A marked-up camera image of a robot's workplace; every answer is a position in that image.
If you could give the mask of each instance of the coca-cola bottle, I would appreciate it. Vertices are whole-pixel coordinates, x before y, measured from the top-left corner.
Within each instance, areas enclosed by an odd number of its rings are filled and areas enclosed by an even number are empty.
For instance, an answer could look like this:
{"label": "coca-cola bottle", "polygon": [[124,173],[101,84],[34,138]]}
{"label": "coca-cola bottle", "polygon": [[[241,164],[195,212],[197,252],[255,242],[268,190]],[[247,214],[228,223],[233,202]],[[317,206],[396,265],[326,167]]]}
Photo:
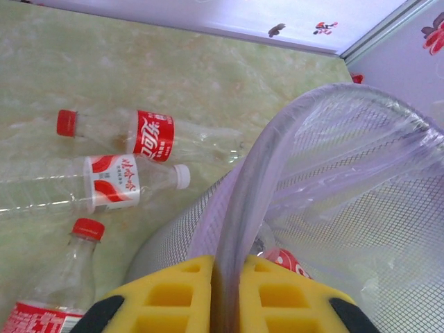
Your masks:
{"label": "coca-cola bottle", "polygon": [[66,250],[22,289],[1,333],[68,333],[94,303],[92,255],[105,227],[78,219]]}
{"label": "coca-cola bottle", "polygon": [[157,162],[236,162],[243,135],[231,128],[206,128],[171,116],[143,110],[127,112],[121,123],[60,110],[57,133],[100,144],[103,153],[143,154]]}
{"label": "coca-cola bottle", "polygon": [[185,189],[189,169],[143,155],[53,158],[0,167],[0,219],[37,213],[92,214],[148,207],[163,189]]}

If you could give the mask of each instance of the trash can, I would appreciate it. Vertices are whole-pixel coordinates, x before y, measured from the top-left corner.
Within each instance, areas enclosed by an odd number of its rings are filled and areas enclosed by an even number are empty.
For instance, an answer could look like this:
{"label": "trash can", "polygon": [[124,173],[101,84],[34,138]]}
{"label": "trash can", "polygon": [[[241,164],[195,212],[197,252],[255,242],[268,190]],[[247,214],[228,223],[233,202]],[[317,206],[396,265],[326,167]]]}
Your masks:
{"label": "trash can", "polygon": [[444,332],[444,145],[432,120],[355,84],[307,92],[133,260],[127,281],[216,255],[224,325],[260,225],[382,332]]}

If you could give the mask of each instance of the white wall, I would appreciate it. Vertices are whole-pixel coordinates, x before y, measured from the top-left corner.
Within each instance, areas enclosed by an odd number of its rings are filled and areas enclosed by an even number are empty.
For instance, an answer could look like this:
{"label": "white wall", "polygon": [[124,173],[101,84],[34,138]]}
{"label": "white wall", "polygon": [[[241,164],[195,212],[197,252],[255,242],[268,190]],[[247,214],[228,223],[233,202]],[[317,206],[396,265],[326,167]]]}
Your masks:
{"label": "white wall", "polygon": [[431,104],[444,100],[444,47],[435,55],[422,46],[421,29],[432,26],[444,12],[440,0],[419,14],[388,39],[349,66],[365,76],[363,83],[380,88],[428,113]]}

